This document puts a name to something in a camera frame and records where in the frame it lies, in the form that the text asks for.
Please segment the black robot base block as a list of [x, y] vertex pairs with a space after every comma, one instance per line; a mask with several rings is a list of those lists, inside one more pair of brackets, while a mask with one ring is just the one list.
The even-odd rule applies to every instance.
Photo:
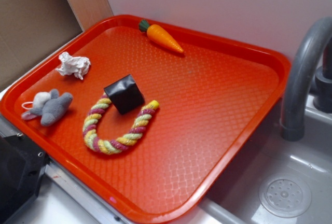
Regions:
[[47, 159], [24, 134], [1, 137], [1, 223], [9, 223], [38, 198]]

